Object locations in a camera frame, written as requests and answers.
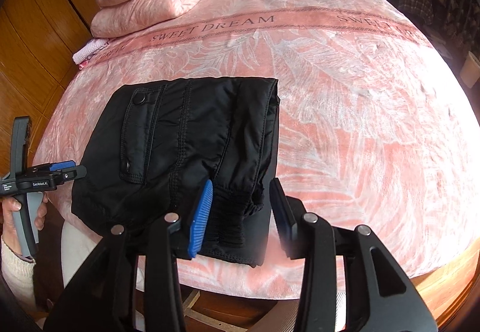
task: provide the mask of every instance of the human hand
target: human hand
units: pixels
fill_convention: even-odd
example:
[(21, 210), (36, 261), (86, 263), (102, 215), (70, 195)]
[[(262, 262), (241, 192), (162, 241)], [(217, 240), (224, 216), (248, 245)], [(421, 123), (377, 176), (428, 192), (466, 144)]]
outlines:
[[(46, 194), (43, 194), (42, 204), (38, 207), (37, 217), (34, 220), (35, 226), (38, 230), (43, 229), (45, 223), (45, 215), (47, 214), (47, 205), (49, 199)], [(22, 248), (18, 241), (17, 230), (15, 229), (14, 217), (12, 213), (19, 211), (22, 205), (18, 200), (12, 197), (3, 198), (1, 201), (3, 210), (3, 241), (16, 254), (22, 254)]]

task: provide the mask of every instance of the metal screw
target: metal screw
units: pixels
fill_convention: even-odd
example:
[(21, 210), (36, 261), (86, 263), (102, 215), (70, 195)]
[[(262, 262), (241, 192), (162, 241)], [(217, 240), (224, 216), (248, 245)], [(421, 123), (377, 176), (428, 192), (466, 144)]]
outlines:
[(177, 213), (167, 213), (165, 214), (165, 221), (168, 223), (177, 222), (180, 219), (180, 216)]
[(371, 233), (371, 229), (367, 225), (359, 225), (358, 232), (364, 236), (368, 236)]
[(125, 228), (122, 225), (115, 225), (110, 230), (113, 235), (119, 236), (124, 232)]
[(303, 214), (303, 220), (308, 223), (315, 223), (318, 221), (318, 215), (315, 213), (305, 213)]

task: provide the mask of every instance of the folded black jacket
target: folded black jacket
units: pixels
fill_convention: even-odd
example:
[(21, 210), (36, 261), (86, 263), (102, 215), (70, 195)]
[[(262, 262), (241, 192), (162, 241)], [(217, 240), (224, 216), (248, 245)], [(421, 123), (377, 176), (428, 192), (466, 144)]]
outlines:
[(105, 235), (191, 211), (214, 185), (200, 254), (261, 265), (270, 222), (268, 183), (278, 149), (277, 80), (179, 78), (124, 85), (107, 103), (85, 149), (87, 176), (72, 212)]

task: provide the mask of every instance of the sweater cuff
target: sweater cuff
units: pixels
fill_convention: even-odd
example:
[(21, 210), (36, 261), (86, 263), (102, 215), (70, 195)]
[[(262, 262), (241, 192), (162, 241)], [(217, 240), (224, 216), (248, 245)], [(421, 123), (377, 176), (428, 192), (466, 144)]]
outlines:
[(22, 260), (20, 256), (16, 255), (6, 243), (1, 239), (1, 263), (2, 270), (7, 267), (11, 274), (19, 279), (32, 279), (33, 268), (35, 260)]

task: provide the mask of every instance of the wooden wardrobe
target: wooden wardrobe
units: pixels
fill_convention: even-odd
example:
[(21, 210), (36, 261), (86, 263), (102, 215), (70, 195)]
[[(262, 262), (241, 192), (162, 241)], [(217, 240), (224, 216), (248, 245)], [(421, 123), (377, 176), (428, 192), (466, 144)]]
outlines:
[(0, 8), (0, 175), (10, 166), (15, 117), (30, 116), (33, 160), (78, 68), (71, 59), (91, 38), (94, 0), (5, 0)]

